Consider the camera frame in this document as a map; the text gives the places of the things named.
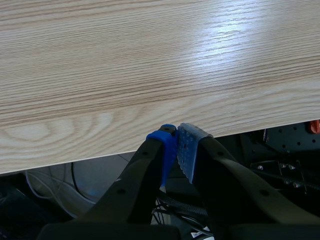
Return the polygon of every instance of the cable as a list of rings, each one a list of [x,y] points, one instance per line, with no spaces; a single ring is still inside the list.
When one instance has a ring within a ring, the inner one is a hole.
[[[168,215],[173,215],[171,212],[167,211],[167,210],[163,210],[163,209],[154,209],[152,211],[152,213],[162,213],[162,214],[168,214]],[[199,222],[197,219],[195,219],[194,217],[192,216],[189,216],[189,215],[186,215],[186,214],[182,214],[182,213],[177,213],[179,214],[181,217],[183,217],[184,219],[186,220],[189,220],[197,225],[199,225],[199,227],[201,228],[205,228],[206,226],[203,225],[201,222]]]
[[[50,174],[50,177],[51,177],[52,185],[53,185],[53,187],[55,187],[55,182],[54,182],[54,180],[53,180],[53,174],[52,174],[52,172],[51,172],[51,167],[50,167],[50,166],[48,166],[48,170],[49,170],[49,174]],[[61,188],[62,188],[63,183],[65,182],[65,180],[66,180],[66,165],[63,164],[63,179],[62,179],[62,182],[60,182],[57,190],[55,191],[56,194],[58,194],[59,191],[61,190]]]
[[[180,201],[177,201],[171,197],[169,197],[167,194],[165,194],[163,191],[158,191],[157,197],[160,202],[167,204],[169,206],[175,207],[177,209],[185,210],[187,212],[191,212],[194,214],[199,214],[203,216],[208,216],[207,210],[203,207],[193,206],[189,205]]]
[[[281,180],[294,182],[294,183],[305,185],[307,187],[310,187],[310,188],[313,188],[313,189],[316,189],[316,190],[320,191],[320,186],[319,185],[316,185],[316,184],[313,184],[313,183],[310,183],[310,182],[301,181],[301,180],[297,180],[297,179],[294,179],[294,178],[291,178],[291,177],[286,177],[286,176],[279,176],[279,175],[268,173],[268,172],[264,172],[262,170],[258,170],[258,169],[255,169],[255,168],[250,168],[250,170],[252,172],[257,173],[257,174],[265,175],[265,176],[268,176],[268,177],[271,177],[271,178],[275,178],[275,179],[281,179]]]
[[[73,162],[71,162],[71,176],[72,176],[72,181],[73,181],[74,189],[75,189],[82,197],[84,197],[84,198],[87,199],[87,200],[90,200],[89,198],[87,198],[85,195],[83,195],[83,194],[80,192],[80,190],[79,190],[79,188],[78,188],[78,186],[77,186],[76,178],[75,178],[75,171],[74,171],[74,163],[73,163]]]
[[[210,238],[210,236],[201,234],[199,236],[196,236],[193,240],[204,240],[207,238]]]
[[[33,178],[35,178],[36,180],[38,180],[44,187],[46,187],[46,188],[48,189],[48,191],[49,191],[49,192],[51,193],[51,195],[52,195],[52,198],[54,198],[54,199],[56,200],[56,202],[58,203],[58,205],[59,205],[67,214],[69,214],[69,215],[70,215],[71,217],[73,217],[73,218],[77,218],[77,217],[78,217],[77,215],[73,214],[72,212],[68,211],[68,210],[65,208],[65,206],[64,206],[64,204],[61,202],[60,198],[58,198],[57,196],[55,196],[55,194],[54,194],[54,192],[51,190],[51,188],[50,188],[47,184],[45,184],[40,178],[38,178],[37,176],[33,175],[32,173],[28,173],[27,171],[25,171],[25,174],[26,174],[26,182],[28,183],[31,192],[32,192],[34,195],[36,195],[37,197],[40,196],[40,195],[38,195],[38,194],[36,193],[36,191],[35,191],[34,188],[32,187],[32,185],[31,185],[31,183],[30,183],[30,181],[29,181],[29,177],[27,177],[28,174],[30,174],[31,177],[33,177]]]
[[[53,193],[53,192],[51,191],[51,189],[49,190],[49,192],[51,193],[51,196],[41,196],[41,195],[39,195],[38,193],[36,193],[36,191],[34,190],[34,188],[33,188],[32,185],[31,185],[28,171],[25,171],[25,179],[26,179],[26,182],[28,183],[28,185],[29,185],[29,187],[30,187],[31,192],[32,192],[36,197],[38,197],[39,199],[52,199],[52,198],[54,198],[54,197],[56,196],[57,193]]]
[[[213,237],[213,234],[210,231],[207,230],[203,230],[200,227],[197,227],[195,225],[193,225],[192,223],[190,223],[189,221],[185,220],[182,216],[180,216],[179,214],[175,213],[174,211],[172,211],[168,206],[166,206],[165,204],[162,205],[162,207],[167,210],[169,213],[171,213],[173,216],[175,216],[176,218],[178,218],[180,221],[184,222],[185,224],[189,225],[192,229],[198,231],[199,233],[208,235]]]
[[[157,224],[161,225],[161,222],[157,219],[157,216],[155,214],[152,214]]]
[[[158,198],[156,198],[156,204],[157,204],[157,206],[155,206],[155,208],[160,208],[161,209],[161,204],[160,204],[160,202],[159,202],[159,200],[158,200]],[[163,215],[163,213],[161,213],[161,217],[162,217],[162,224],[165,224],[165,218],[164,218],[164,215]]]
[[[43,172],[40,172],[40,171],[33,171],[33,170],[29,170],[28,171],[29,173],[35,173],[35,174],[40,174],[40,175],[43,175],[43,176],[46,176],[47,178],[52,178],[53,180],[57,181],[57,182],[60,182],[61,184],[67,186],[68,188],[70,188],[72,191],[74,191],[80,198],[82,198],[84,201],[90,203],[90,204],[96,204],[95,201],[92,201],[86,197],[83,197],[81,194],[79,194],[72,185],[70,185],[69,183],[65,182],[65,181],[62,181],[61,179],[58,179],[58,178],[55,178],[55,177],[51,177],[49,176],[48,174],[46,173],[43,173]]]

